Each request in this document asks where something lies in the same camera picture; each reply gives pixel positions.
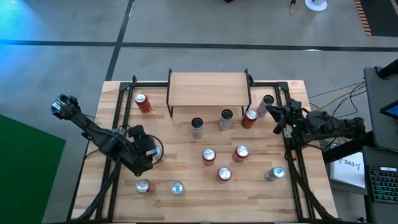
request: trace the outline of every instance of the concrete floor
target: concrete floor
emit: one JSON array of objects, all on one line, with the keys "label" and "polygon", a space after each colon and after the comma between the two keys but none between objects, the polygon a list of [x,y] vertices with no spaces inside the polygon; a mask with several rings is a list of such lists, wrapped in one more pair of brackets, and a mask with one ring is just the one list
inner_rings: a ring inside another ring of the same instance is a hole
[{"label": "concrete floor", "polygon": [[[273,0],[136,0],[125,42],[396,47],[398,38],[364,34],[353,1],[334,0],[324,12],[289,16],[289,2]],[[0,40],[115,42],[128,0],[0,0]],[[0,113],[67,140],[44,223],[66,219],[87,141],[72,123],[50,114],[60,93],[95,115],[114,47],[0,45]],[[385,52],[217,50],[122,47],[113,80],[166,80],[178,72],[240,72],[256,80],[305,80],[309,96],[363,79],[363,68],[397,58]],[[311,99],[324,105],[349,89]],[[371,129],[366,94],[354,99]],[[352,112],[344,104],[337,115]],[[360,195],[333,191],[344,220],[364,216]]]}]

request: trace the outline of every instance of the wooden platform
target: wooden platform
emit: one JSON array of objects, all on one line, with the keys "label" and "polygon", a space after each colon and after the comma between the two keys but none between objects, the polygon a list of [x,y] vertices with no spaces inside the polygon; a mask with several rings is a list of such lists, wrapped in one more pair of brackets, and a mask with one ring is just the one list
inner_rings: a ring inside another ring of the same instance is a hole
[{"label": "wooden platform", "polygon": [[[303,107],[309,110],[303,81],[289,81],[289,88],[291,97],[301,101]],[[103,128],[112,125],[118,89],[119,82],[104,83],[95,119]],[[140,178],[122,167],[114,222],[297,221],[287,162],[283,157],[282,136],[272,133],[275,122],[269,114],[259,118],[252,129],[244,129],[240,125],[240,108],[230,108],[234,113],[233,125],[227,131],[219,131],[218,122],[223,107],[179,107],[174,109],[174,117],[170,118],[165,104],[166,91],[166,87],[134,90],[134,95],[145,93],[149,97],[153,111],[142,114],[133,104],[129,125],[142,124],[147,133],[159,137],[164,143],[165,156],[163,162],[140,177],[156,183],[154,195],[138,194],[135,184]],[[255,108],[266,94],[275,95],[273,88],[252,87],[251,107]],[[121,111],[120,124],[124,108]],[[204,136],[199,140],[190,134],[190,122],[197,116],[205,122]],[[231,158],[238,144],[246,144],[250,148],[250,156],[241,164]],[[205,167],[201,162],[201,152],[206,147],[217,151],[216,162],[211,167]],[[90,144],[88,152],[95,149]],[[303,156],[311,190],[322,205],[336,216],[320,150],[308,148],[303,151]],[[85,161],[72,217],[82,214],[98,193],[104,161],[105,157],[97,152]],[[226,184],[216,181],[216,171],[220,166],[229,166],[233,172],[232,179]],[[287,175],[284,179],[266,182],[264,173],[274,166],[285,167]],[[185,185],[187,191],[184,196],[172,195],[170,188],[175,180]],[[300,197],[306,211],[302,191]],[[107,214],[108,202],[109,194],[103,215]]]},{"label": "wooden platform", "polygon": [[170,77],[170,106],[247,106],[246,74],[182,73]]}]

